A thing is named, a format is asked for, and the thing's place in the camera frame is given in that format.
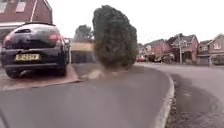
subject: parked car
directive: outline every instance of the parked car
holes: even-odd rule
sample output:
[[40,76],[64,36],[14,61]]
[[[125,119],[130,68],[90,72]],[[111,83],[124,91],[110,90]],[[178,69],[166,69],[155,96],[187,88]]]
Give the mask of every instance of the parked car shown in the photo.
[[6,37],[2,45],[2,67],[11,78],[24,70],[55,69],[66,75],[68,49],[53,24],[26,23]]

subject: sky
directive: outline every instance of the sky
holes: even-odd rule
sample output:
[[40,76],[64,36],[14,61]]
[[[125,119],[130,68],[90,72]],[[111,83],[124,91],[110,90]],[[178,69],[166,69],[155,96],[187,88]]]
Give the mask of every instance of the sky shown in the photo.
[[136,27],[138,43],[196,34],[199,41],[224,33],[223,0],[48,0],[53,22],[63,36],[74,37],[79,25],[92,26],[93,12],[102,5],[122,11]]

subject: license plate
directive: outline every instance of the license plate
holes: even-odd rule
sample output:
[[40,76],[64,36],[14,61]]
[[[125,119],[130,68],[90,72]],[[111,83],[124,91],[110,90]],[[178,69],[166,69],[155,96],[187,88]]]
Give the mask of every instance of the license plate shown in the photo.
[[40,60],[39,54],[18,54],[16,55],[16,61],[32,61]]

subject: house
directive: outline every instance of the house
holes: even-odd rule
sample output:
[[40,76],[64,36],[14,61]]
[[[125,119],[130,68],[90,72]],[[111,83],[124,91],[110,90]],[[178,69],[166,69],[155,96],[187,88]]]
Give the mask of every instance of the house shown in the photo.
[[197,62],[197,48],[199,45],[196,35],[181,36],[173,42],[173,48],[181,49],[183,62],[191,60]]
[[53,22],[47,0],[0,0],[0,43],[11,30],[26,22]]
[[209,46],[208,44],[212,40],[201,41],[198,46],[198,64],[200,65],[209,65],[210,55],[209,55]]
[[141,43],[138,43],[137,47],[138,47],[138,56],[137,56],[137,58],[145,56],[146,55],[146,48],[145,48],[145,46],[142,45]]
[[148,55],[154,55],[155,58],[161,58],[164,54],[170,51],[169,45],[164,39],[159,39],[145,44]]
[[203,41],[198,48],[198,63],[201,65],[224,64],[224,35],[219,34],[213,40]]

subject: tire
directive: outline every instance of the tire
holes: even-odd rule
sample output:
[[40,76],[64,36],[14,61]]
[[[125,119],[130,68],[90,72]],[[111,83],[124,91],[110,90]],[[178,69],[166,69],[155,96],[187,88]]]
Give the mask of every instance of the tire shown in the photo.
[[20,77],[21,71],[17,70],[5,70],[5,73],[8,75],[8,77],[12,79],[16,79]]

